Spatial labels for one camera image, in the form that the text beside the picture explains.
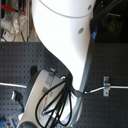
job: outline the white robotic arm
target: white robotic arm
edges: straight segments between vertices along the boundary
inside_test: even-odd
[[[72,83],[69,83],[72,84],[74,90],[80,92],[83,92],[85,88],[83,81],[86,81],[84,72],[91,39],[90,19],[93,15],[95,1],[32,0],[33,21],[40,40],[68,68],[70,71],[69,77],[72,76],[70,79]],[[60,82],[62,82],[61,79],[55,76],[51,77],[51,74],[44,70],[38,73],[18,128],[47,126],[50,114],[42,116],[42,111],[61,92],[64,82],[62,82],[62,86],[44,97],[44,100],[40,100],[40,98]],[[65,120],[68,120],[67,118],[70,118],[71,107],[71,119],[66,125],[71,126],[79,119],[83,100],[73,93],[68,95],[71,99],[67,98],[60,120],[65,122]],[[49,110],[52,110],[56,104],[57,101],[49,107]]]

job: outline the black cable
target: black cable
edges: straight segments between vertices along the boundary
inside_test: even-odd
[[[13,41],[12,41],[12,42],[14,42],[14,41],[15,41],[15,39],[16,39],[16,36],[14,36],[14,39],[13,39]]]
[[[3,37],[1,37],[1,39],[3,39],[5,42],[8,42],[6,39],[4,39]]]
[[[24,36],[23,36],[23,33],[22,33],[22,31],[21,31],[21,36],[22,36],[22,39],[23,39],[23,41],[25,42],[25,39],[24,39]]]
[[[58,103],[56,104],[56,106],[55,106],[55,109],[53,109],[53,112],[52,112],[52,114],[51,114],[51,116],[50,116],[50,118],[48,119],[48,121],[47,121],[47,123],[46,123],[46,125],[45,125],[45,128],[48,126],[48,124],[50,123],[50,120],[51,120],[51,118],[52,118],[52,115],[53,115],[53,113],[54,112],[56,112],[56,116],[54,117],[54,119],[53,119],[53,122],[52,122],[52,124],[51,124],[51,126],[53,127],[58,121],[56,121],[57,120],[57,117],[58,117],[58,112],[60,111],[60,107],[61,107],[61,99],[62,99],[62,95],[61,95],[61,98],[59,99],[59,101],[58,101]]]
[[[71,92],[69,93],[69,101],[70,101],[70,116],[69,116],[69,119],[68,119],[68,122],[66,124],[63,124],[61,121],[59,121],[59,123],[62,125],[62,126],[67,126],[72,118],[72,102],[71,102]]]
[[[28,40],[29,40],[29,37],[30,37],[30,34],[29,34],[28,37],[27,37],[27,42],[28,42]]]
[[[66,84],[65,84],[65,88],[64,88],[63,90],[64,90],[64,91],[63,91],[63,94],[62,94],[62,98],[59,99],[59,102],[58,102],[57,105],[56,105],[56,108],[57,108],[57,109],[56,109],[56,116],[55,116],[55,118],[53,119],[51,126],[54,126],[54,125],[56,124],[56,120],[58,120],[58,117],[61,116],[61,115],[59,115],[60,110],[61,110],[62,105],[63,105],[63,103],[65,102],[65,100],[67,100],[67,96],[68,96],[68,87],[67,87]]]
[[[18,102],[19,102],[19,104],[22,106],[22,110],[23,110],[23,112],[24,112],[24,106],[23,106],[23,104],[20,102],[20,100],[18,100]]]
[[[7,41],[6,39],[4,39],[3,37],[1,37],[1,39],[3,39],[5,42],[9,42],[9,41]],[[14,36],[14,38],[13,38],[13,41],[12,41],[12,42],[14,42],[14,41],[15,41],[15,39],[16,39],[16,36]]]
[[[107,7],[105,7],[98,15],[94,16],[91,20],[91,32],[95,30],[95,28],[101,22],[101,19],[104,18],[106,13],[110,12],[116,5],[118,5],[122,0],[113,0]]]
[[[58,83],[57,85],[55,85],[55,86],[52,87],[51,89],[49,89],[49,90],[41,97],[41,99],[40,99],[39,102],[37,103],[37,106],[36,106],[36,109],[35,109],[35,118],[36,118],[36,121],[37,121],[37,123],[39,124],[39,126],[40,126],[41,128],[44,128],[44,127],[42,126],[42,124],[41,124],[40,121],[38,120],[38,116],[37,116],[38,107],[39,107],[40,103],[42,102],[42,100],[45,98],[45,96],[48,95],[49,92],[51,92],[51,91],[54,90],[55,88],[61,86],[63,83],[65,83],[65,80],[63,80],[62,82]],[[54,114],[54,111],[53,111],[52,114],[50,115],[50,117],[49,117],[49,119],[48,119],[48,121],[47,121],[47,124],[48,124],[48,122],[50,121],[50,119],[52,118],[52,115],[53,115],[53,114]]]
[[[47,109],[60,97],[60,95],[62,94],[63,89],[59,92],[59,94],[44,108],[42,115],[46,115],[49,114],[51,112],[47,111]]]
[[[63,106],[62,106],[62,110],[61,110],[61,112],[60,112],[60,115],[62,115],[62,112],[63,112],[64,107],[65,107],[65,103],[66,103],[66,100],[65,100],[65,102],[64,102],[64,104],[63,104]],[[59,120],[60,120],[60,116],[58,117],[58,120],[56,121],[56,123],[54,124],[53,127],[55,127],[55,126],[59,123]]]
[[[96,8],[95,11],[94,11],[94,16],[95,16],[96,14],[98,14],[101,9],[102,9],[102,4],[99,3],[99,5],[97,6],[97,8]]]

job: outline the cable clip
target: cable clip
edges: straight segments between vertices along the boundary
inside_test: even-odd
[[[104,76],[103,85],[104,85],[103,96],[109,97],[109,90],[110,90],[111,84],[109,83],[109,77],[108,76]]]

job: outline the pegboard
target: pegboard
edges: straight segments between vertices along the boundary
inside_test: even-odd
[[[42,43],[0,43],[0,82],[27,85],[30,68],[57,69],[57,76],[66,75],[66,67]],[[128,45],[95,44],[86,90],[103,86],[103,77],[109,76],[112,85],[128,86]],[[12,90],[25,89],[0,86],[0,116],[7,118],[21,107],[11,101]],[[108,98],[103,91],[84,96],[82,115],[74,128],[127,128],[128,90],[111,89]]]

